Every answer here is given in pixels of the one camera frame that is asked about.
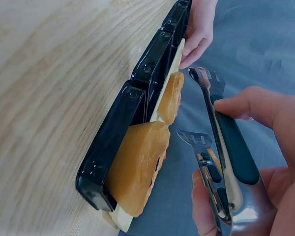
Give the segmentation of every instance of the gray fabric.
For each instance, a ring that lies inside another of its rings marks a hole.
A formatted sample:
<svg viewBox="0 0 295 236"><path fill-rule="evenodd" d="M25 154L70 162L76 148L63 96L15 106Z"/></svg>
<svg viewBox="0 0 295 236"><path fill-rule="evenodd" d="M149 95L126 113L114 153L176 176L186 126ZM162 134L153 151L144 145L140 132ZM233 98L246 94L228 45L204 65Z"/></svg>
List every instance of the gray fabric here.
<svg viewBox="0 0 295 236"><path fill-rule="evenodd" d="M295 0L220 0L214 42L194 66L217 71L226 80L227 97L250 85L295 94ZM200 88L184 73L167 159L144 213L120 236L197 235L191 209L191 175L197 163L176 130L208 133L212 138L213 134ZM237 123L259 168L286 165L271 130L255 121Z"/></svg>

